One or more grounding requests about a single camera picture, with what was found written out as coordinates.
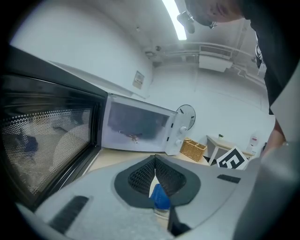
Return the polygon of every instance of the black rubber pad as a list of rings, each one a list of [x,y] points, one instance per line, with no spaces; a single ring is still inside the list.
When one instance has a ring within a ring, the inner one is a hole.
[[[84,196],[74,197],[56,214],[49,225],[56,231],[64,234],[75,221],[88,200]]]
[[[217,178],[228,181],[228,182],[233,182],[236,184],[238,184],[240,182],[240,178],[228,176],[228,175],[224,175],[224,174],[218,175]]]

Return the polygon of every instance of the microwave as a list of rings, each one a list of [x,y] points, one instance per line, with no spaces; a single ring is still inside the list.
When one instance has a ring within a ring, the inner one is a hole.
[[[0,109],[3,174],[31,210],[82,176],[102,147],[178,154],[191,119],[109,94],[12,46]]]

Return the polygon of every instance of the wall sign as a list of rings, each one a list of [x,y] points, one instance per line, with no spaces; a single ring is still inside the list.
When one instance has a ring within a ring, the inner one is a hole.
[[[230,151],[217,159],[218,167],[243,170],[247,164],[248,159],[237,147],[232,148]]]
[[[132,85],[135,86],[138,89],[142,89],[144,78],[145,78],[144,75],[141,74],[139,71],[137,71],[136,74],[135,74],[135,79],[133,80]]]

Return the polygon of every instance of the blue object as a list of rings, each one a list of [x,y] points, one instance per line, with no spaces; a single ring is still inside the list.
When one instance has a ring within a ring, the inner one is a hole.
[[[155,185],[150,198],[154,201],[155,208],[163,210],[170,208],[170,200],[160,184]]]

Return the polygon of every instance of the black shirt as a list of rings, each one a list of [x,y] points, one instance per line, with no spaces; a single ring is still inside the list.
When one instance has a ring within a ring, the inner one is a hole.
[[[270,106],[290,80],[299,61],[298,1],[240,0],[240,8],[256,31],[267,71]]]

